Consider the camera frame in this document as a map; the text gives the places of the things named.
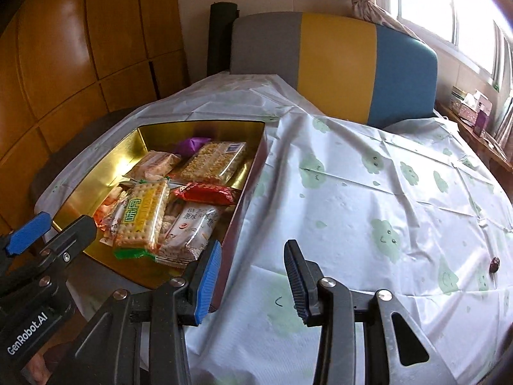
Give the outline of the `green yellow cracker pack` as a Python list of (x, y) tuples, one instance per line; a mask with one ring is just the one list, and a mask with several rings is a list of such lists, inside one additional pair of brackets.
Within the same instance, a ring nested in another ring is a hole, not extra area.
[(170, 193), (167, 179), (133, 187), (114, 238), (116, 259), (136, 259), (156, 250)]

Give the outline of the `white Ba Zhen cake packet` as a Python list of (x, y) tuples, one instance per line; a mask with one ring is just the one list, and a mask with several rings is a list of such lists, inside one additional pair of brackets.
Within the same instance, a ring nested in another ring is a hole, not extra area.
[(159, 240), (154, 260), (175, 268), (185, 268), (206, 248), (224, 206), (186, 202), (173, 225)]

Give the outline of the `red candy wrapper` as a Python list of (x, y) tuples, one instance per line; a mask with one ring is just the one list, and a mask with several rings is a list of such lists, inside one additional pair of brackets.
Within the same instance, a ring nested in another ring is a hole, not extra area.
[(241, 195), (239, 190), (227, 186), (205, 183), (188, 183), (173, 190), (184, 202), (198, 202), (216, 206), (235, 205)]

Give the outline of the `purple snack packet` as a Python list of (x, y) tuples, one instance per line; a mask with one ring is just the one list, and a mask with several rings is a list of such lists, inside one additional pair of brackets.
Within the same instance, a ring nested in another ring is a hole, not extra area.
[(211, 139), (208, 137), (190, 137), (179, 142), (176, 148), (174, 148), (173, 153), (183, 159), (191, 158), (210, 141)]

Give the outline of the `yellow puffed rice cake pack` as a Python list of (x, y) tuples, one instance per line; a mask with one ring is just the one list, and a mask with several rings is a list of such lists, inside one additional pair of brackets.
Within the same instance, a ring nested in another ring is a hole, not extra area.
[(178, 172), (176, 180), (225, 185), (238, 171), (245, 153), (245, 142), (207, 142)]

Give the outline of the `large orange snack bag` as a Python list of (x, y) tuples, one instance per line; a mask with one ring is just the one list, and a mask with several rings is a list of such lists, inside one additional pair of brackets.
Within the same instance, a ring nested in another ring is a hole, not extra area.
[(97, 228), (103, 233), (102, 244), (112, 246), (120, 219), (127, 203), (127, 191), (117, 186), (110, 190), (109, 195), (98, 206), (93, 215)]

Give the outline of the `brown bread packet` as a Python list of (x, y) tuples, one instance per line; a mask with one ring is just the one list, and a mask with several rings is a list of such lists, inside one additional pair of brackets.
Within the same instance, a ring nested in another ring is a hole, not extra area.
[(134, 181), (157, 181), (171, 172), (181, 160), (179, 155), (151, 150), (123, 177)]

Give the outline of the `gold and maroon gift box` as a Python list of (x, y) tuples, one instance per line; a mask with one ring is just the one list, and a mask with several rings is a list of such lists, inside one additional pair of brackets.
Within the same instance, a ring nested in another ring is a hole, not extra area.
[(92, 170), (71, 170), (79, 184), (54, 221), (64, 229), (91, 216), (98, 233), (85, 254), (151, 289), (182, 275), (208, 242), (218, 240), (222, 261), (210, 303), (217, 310), (265, 146), (259, 122), (139, 127), (95, 160)]

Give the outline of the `white cloud-print tablecloth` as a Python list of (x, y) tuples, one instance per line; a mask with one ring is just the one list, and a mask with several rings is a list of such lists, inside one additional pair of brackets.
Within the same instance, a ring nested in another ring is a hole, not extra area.
[[(265, 124), (220, 309), (186, 335), (195, 384), (309, 384), (319, 332), (293, 307), (283, 246), (348, 288), (388, 288), (460, 384), (479, 382), (512, 336), (512, 204), (438, 118), (385, 130), (328, 118), (284, 80), (219, 74), (129, 115), (39, 197), (56, 214), (93, 162), (143, 124), (242, 119)], [(489, 272), (494, 256), (500, 259)]]

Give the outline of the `red jujube date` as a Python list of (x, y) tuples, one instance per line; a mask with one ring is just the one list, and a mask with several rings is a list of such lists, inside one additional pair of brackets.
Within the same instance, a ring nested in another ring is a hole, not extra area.
[(489, 266), (489, 272), (491, 274), (495, 274), (497, 273), (497, 271), (499, 270), (500, 268), (500, 259), (498, 256), (494, 256), (491, 260), (491, 263), (490, 263), (490, 266)]

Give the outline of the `wooden wardrobe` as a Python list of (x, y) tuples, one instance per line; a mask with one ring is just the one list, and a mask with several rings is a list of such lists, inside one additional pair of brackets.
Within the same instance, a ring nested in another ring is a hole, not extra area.
[(188, 81), (178, 0), (24, 0), (1, 35), (1, 231), (32, 217), (37, 172), (87, 125)]

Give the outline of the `wooden side table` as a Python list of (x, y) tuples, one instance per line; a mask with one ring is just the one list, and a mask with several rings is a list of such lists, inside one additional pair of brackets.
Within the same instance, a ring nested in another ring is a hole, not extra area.
[(457, 123), (458, 130), (465, 142), (475, 151), (481, 161), (487, 166), (491, 174), (497, 179), (508, 198), (512, 200), (512, 164), (504, 160), (496, 150), (493, 150), (482, 137), (478, 137), (469, 125), (463, 122), (454, 112), (439, 101), (435, 108), (442, 116)]

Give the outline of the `grey yellow blue chair back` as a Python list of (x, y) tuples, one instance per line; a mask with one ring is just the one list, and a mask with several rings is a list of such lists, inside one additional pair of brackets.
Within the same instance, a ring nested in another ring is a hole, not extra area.
[(322, 113), (386, 128), (433, 115), (437, 57), (427, 44), (351, 17), (269, 12), (237, 19), (232, 74), (275, 74)]

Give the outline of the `tissue box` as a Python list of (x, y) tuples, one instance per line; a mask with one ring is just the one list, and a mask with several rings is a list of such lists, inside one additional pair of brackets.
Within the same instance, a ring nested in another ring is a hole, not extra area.
[(457, 116), (466, 121), (469, 126), (474, 126), (478, 115), (476, 99), (473, 94), (467, 93), (463, 101), (457, 107)]

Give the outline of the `purple box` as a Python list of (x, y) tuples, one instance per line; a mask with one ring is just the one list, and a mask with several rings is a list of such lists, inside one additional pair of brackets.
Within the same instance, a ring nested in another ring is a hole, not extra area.
[(484, 133), (487, 123), (489, 121), (489, 118), (490, 118), (489, 114), (485, 110), (482, 110), (482, 109), (479, 110), (479, 113), (477, 114), (475, 124), (473, 127), (473, 133), (477, 137), (481, 137), (482, 134)]

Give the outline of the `window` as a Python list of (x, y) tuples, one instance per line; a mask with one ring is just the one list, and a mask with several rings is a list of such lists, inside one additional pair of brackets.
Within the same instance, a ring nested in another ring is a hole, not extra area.
[(500, 91), (512, 65), (512, 26), (493, 0), (388, 0), (419, 37), (460, 57)]

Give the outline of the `black post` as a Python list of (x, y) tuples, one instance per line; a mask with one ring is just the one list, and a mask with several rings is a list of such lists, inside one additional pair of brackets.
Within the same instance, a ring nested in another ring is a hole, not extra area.
[(239, 17), (237, 4), (217, 2), (210, 5), (207, 76), (229, 71), (233, 25)]

